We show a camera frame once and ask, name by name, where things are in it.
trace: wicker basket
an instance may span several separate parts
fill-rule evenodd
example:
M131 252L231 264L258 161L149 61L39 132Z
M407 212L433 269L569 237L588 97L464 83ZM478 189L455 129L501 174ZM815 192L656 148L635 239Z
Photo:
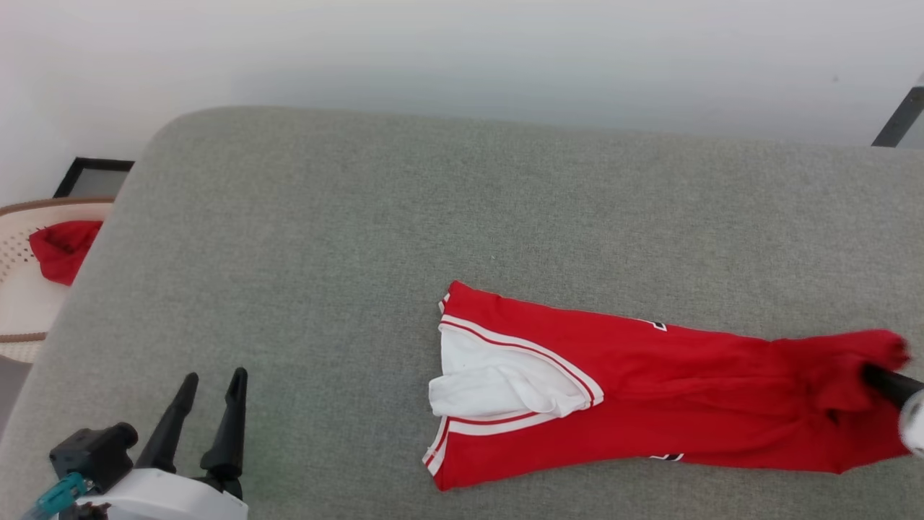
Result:
M29 236L70 220L105 220L113 199L51 199L0 208L0 355L32 363L68 287L42 276Z

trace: gray fabric surface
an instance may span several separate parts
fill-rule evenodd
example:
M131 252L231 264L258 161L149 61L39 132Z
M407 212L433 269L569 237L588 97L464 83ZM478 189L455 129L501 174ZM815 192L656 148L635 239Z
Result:
M0 440L32 365L0 355Z
M892 328L919 349L922 201L916 151L283 108L181 118L128 177L33 368L0 444L0 518L53 481L45 456L74 429L128 421L146 439L189 370L176 461L199 475L238 365L255 520L920 518L924 461L907 458L841 477L613 461L442 494L420 457L452 279L764 338Z

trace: red cloth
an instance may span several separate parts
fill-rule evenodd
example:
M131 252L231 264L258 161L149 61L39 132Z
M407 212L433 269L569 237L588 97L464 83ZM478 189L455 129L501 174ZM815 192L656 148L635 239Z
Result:
M74 220L32 233L29 245L39 261L42 275L64 285L74 283L102 225L102 221Z
M842 473L908 453L898 412L860 378L865 363L907 361L888 330L767 341L553 309L460 282L443 305L441 330L559 360L587 408L445 417L423 459L441 490L627 457Z

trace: red stripe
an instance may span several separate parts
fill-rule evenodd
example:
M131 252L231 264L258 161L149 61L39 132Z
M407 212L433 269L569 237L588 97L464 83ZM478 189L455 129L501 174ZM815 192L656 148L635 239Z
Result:
M467 425L500 425L503 423L510 423L513 421L518 421L519 419L525 419L527 417L532 417L538 415L536 412L529 412L523 415L517 415L516 417L509 417L506 419L494 419L493 421L476 421L472 419L463 419L461 417L453 417L452 419L457 423L465 423Z
M484 336L481 336L477 331L472 330L471 328L465 327L465 326L463 326L463 325L458 325L457 323L453 323L453 322L451 322L451 321L442 320L442 321L440 321L440 323L441 323L441 324L444 324L444 325L449 325L449 326L452 326L452 327L455 327L455 328L461 328L461 329L463 329L463 330L467 330L468 332L471 332L472 334L478 336L478 337L481 338L482 340L485 340L485 341L487 341L487 342L489 342L489 343L493 343L493 344L495 344L495 345L500 345L500 346L502 346L502 347L517 347L518 349L524 349L524 350L527 350L527 351L530 351L530 352L534 352L534 353L537 353L537 354L539 354L539 355L541 355L541 356L543 356L543 357L548 358L549 361L555 363L555 364L558 365L558 366L561 366L561 367L562 367L562 370L565 370L565 372L567 372L569 376L571 376L572 378L576 379L577 382L579 382L579 383L581 384L581 386L584 387L584 390L586 390L586 391L587 391L587 394L590 396L590 406L593 406L593 399L594 399L594 397L593 397L593 392L590 391L590 387L587 385L587 383L585 383L584 380L581 379L581 378L579 378L578 376L575 376L574 372L568 370L568 367L567 367L567 366L562 365L561 363L558 362L557 359L551 357L549 354L544 353L544 352L542 352L542 351L537 351L536 349L527 347L527 346L525 346L525 345L518 345L518 344L516 344L516 343L504 343L504 342L502 342L502 341L489 340L489 339L485 338Z
M430 466L430 463L433 462L433 457L436 456L436 453L440 450L440 447L443 446L443 443L446 442L446 436L449 434L449 417L446 418L445 428L443 428L443 435L440 436L440 441L436 443L436 448L433 448L433 453L430 454L430 458L427 459L427 462L423 465Z

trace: black picture frame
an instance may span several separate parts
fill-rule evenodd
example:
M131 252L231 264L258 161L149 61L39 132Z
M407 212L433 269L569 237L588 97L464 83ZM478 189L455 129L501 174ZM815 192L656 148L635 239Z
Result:
M60 199L61 197L67 197L70 195L71 191L74 190L74 186L77 185L77 179L80 178L80 174L83 173L85 169L96 169L102 171L130 171L131 167L135 165L135 161L118 161L115 159L90 159L88 157L77 157L74 159L74 162L71 163L70 168L67 169L67 174L64 176L64 179L61 180L61 184L58 185L57 191L55 191L55 199Z

